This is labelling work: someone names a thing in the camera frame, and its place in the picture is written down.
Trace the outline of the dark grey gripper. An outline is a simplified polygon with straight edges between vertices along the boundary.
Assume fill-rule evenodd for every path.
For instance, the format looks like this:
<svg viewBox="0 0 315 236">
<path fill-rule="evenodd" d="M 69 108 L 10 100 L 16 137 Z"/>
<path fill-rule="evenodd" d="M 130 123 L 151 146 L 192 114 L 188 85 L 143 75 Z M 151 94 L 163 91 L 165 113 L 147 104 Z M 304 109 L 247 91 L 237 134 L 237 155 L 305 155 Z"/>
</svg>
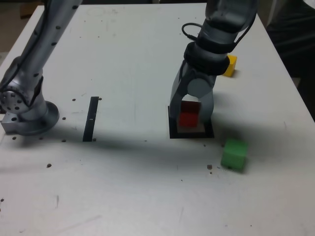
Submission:
<svg viewBox="0 0 315 236">
<path fill-rule="evenodd" d="M 214 109 L 214 100 L 213 90 L 208 83 L 215 83 L 216 78 L 214 75 L 208 75 L 197 70 L 184 60 L 172 86 L 169 117 L 173 120 L 178 118 L 181 110 L 181 101 L 188 93 L 190 96 L 196 97 L 201 103 L 200 120 L 203 123 L 209 122 Z"/>
</svg>

